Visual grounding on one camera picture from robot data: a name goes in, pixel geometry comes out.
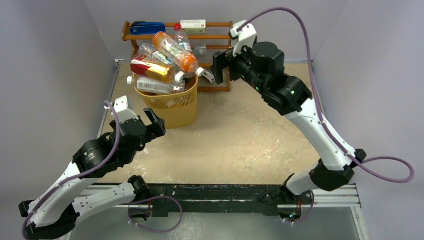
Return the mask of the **yellow plastic bin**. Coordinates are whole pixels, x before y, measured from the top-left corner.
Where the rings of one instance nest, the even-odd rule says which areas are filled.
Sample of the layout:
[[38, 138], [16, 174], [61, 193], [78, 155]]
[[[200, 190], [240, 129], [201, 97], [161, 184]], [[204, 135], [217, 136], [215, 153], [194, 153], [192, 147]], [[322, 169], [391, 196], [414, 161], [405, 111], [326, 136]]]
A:
[[165, 120], [167, 129], [190, 126], [198, 119], [198, 83], [199, 78], [189, 79], [187, 90], [168, 95], [155, 95], [138, 90], [146, 105], [161, 119]]

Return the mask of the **orange label bottle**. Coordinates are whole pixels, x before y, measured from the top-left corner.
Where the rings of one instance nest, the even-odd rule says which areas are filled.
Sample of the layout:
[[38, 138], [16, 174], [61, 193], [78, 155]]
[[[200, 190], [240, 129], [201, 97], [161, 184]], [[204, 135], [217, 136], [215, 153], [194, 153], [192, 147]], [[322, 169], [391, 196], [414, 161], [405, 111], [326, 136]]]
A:
[[195, 55], [163, 31], [158, 32], [152, 39], [152, 44], [166, 57], [177, 64], [186, 75], [202, 77], [205, 69], [200, 67]]

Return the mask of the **red landscape label bottle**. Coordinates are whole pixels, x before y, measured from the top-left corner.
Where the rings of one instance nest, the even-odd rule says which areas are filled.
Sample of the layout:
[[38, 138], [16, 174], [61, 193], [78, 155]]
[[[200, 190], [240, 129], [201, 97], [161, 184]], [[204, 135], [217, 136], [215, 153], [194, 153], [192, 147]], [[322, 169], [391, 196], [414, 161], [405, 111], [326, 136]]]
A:
[[181, 46], [183, 47], [186, 51], [192, 53], [192, 46], [190, 44], [190, 40], [188, 38], [188, 35], [185, 33], [185, 31], [183, 30], [182, 26], [180, 23], [176, 23], [173, 26], [174, 29], [174, 40]]

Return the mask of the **red gold label bottle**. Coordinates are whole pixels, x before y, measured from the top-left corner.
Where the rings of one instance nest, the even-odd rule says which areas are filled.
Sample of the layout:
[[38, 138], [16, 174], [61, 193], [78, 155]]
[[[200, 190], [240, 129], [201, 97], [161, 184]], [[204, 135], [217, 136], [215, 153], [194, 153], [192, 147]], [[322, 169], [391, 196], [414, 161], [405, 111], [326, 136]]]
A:
[[166, 64], [152, 57], [137, 54], [130, 61], [131, 71], [139, 76], [148, 77], [166, 84], [184, 82], [185, 73], [171, 64]]

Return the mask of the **blue green label white-cap bottle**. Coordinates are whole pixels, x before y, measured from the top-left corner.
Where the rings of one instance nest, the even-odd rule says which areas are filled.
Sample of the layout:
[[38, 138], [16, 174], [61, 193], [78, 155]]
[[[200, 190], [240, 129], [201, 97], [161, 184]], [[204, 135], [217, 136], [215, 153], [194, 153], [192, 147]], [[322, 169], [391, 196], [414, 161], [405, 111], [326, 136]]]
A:
[[139, 47], [138, 53], [153, 58], [167, 65], [171, 65], [173, 63], [165, 54], [159, 51], [151, 43], [142, 43]]

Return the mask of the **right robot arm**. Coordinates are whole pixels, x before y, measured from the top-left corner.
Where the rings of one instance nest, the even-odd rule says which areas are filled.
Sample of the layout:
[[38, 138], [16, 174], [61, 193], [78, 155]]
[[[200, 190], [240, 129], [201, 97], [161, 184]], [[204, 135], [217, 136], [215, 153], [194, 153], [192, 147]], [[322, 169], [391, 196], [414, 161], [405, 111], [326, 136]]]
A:
[[235, 40], [233, 48], [213, 55], [215, 82], [223, 82], [228, 69], [232, 81], [243, 80], [271, 108], [292, 122], [319, 154], [315, 168], [307, 173], [292, 174], [280, 187], [280, 196], [288, 204], [300, 195], [321, 189], [331, 192], [351, 182], [354, 168], [366, 153], [344, 143], [329, 124], [305, 83], [285, 74], [284, 53], [271, 42], [258, 42], [257, 32], [246, 21], [236, 23], [229, 31]]

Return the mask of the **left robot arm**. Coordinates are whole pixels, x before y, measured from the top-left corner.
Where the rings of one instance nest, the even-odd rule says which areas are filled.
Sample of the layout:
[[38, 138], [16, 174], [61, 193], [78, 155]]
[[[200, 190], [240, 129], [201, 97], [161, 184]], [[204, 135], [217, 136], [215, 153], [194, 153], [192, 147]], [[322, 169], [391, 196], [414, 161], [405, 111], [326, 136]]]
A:
[[151, 108], [145, 124], [127, 96], [104, 107], [113, 117], [112, 131], [89, 140], [75, 153], [63, 174], [40, 197], [19, 204], [24, 217], [22, 236], [26, 240], [57, 240], [85, 219], [120, 204], [142, 205], [151, 197], [143, 177], [131, 176], [118, 186], [82, 197], [81, 193], [108, 173], [130, 164], [146, 144], [166, 134], [166, 123]]

